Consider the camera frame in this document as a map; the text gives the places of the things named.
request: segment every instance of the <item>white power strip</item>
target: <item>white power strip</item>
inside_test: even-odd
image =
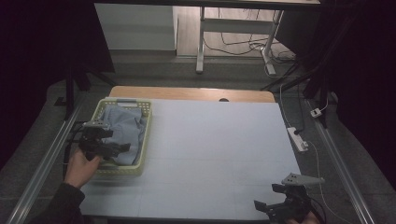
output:
[[[288,133],[290,135],[291,140],[293,140],[294,145],[297,146],[297,149],[300,152],[305,152],[308,150],[308,144],[303,141],[303,138],[299,134],[295,134],[295,128],[288,128]]]

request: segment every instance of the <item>gray carpet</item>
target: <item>gray carpet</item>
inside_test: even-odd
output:
[[[120,85],[162,86],[162,87],[205,87],[234,90],[258,90],[274,80],[265,75],[261,60],[219,60],[205,58],[204,73],[195,74],[194,60],[146,60],[139,63],[115,62],[116,75],[111,75]],[[276,71],[284,73],[290,64],[279,64]],[[87,103],[78,115],[78,120],[89,120],[97,102],[109,94],[110,87],[90,76],[92,88]],[[25,136],[14,156],[0,172],[0,223],[5,223],[13,207],[21,197],[38,163],[51,141],[58,132],[64,118],[64,107],[54,106],[60,96],[64,96],[64,83],[56,83],[49,88],[48,99],[30,132]],[[340,217],[351,223],[360,223],[355,208],[344,190],[332,161],[318,135],[317,128],[309,116],[309,110],[301,99],[300,110],[297,88],[282,93],[285,115],[291,126],[298,129],[305,141],[310,141],[318,149],[320,175],[326,179],[322,185],[323,197],[327,205]],[[279,94],[276,101],[280,103]],[[339,146],[350,172],[358,184],[364,199],[369,204],[376,223],[394,223],[396,219],[396,193],[386,178],[381,174],[371,157],[354,136],[338,121],[336,104],[331,101],[328,106],[328,125],[334,141]],[[303,175],[317,176],[316,152],[310,146],[305,154],[295,153]],[[63,153],[58,156],[42,190],[27,218],[35,216],[50,201],[51,196],[62,182]],[[309,194],[324,203],[319,187],[308,189]],[[344,223],[327,208],[328,223]]]

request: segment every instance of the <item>white tabletop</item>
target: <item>white tabletop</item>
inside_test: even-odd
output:
[[[143,174],[90,181],[84,215],[255,220],[253,200],[284,201],[271,184],[300,170],[278,104],[151,102]]]

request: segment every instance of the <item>wooden floor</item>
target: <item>wooden floor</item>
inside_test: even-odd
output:
[[[199,29],[200,29],[200,8],[199,7],[175,7],[177,13],[178,26],[177,26],[177,56],[196,56]],[[242,9],[242,8],[217,8],[206,7],[206,18],[224,18],[235,20],[258,20],[258,21],[271,21],[274,15],[273,10],[258,10],[258,9]],[[238,56],[238,57],[261,57],[259,50],[252,50],[249,53],[241,54],[250,51],[249,43],[226,45],[235,42],[249,41],[262,43],[266,42],[265,38],[268,35],[247,35],[247,34],[222,34],[221,33],[205,33],[204,39],[210,48],[205,46],[205,56]],[[230,53],[213,50],[221,49]],[[275,56],[281,51],[282,57],[292,57],[292,52],[284,52],[288,50],[281,44],[273,44],[272,50]]]

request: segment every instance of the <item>cloth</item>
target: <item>cloth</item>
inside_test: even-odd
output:
[[[112,137],[104,139],[105,144],[131,144],[129,151],[112,158],[114,162],[120,165],[134,164],[141,150],[147,124],[142,118],[142,110],[138,107],[126,109],[118,105],[108,105],[101,119],[108,123],[109,129],[113,131]]]
[[[85,195],[81,190],[62,183],[46,210],[34,217],[29,224],[83,224],[79,205],[84,198]]]

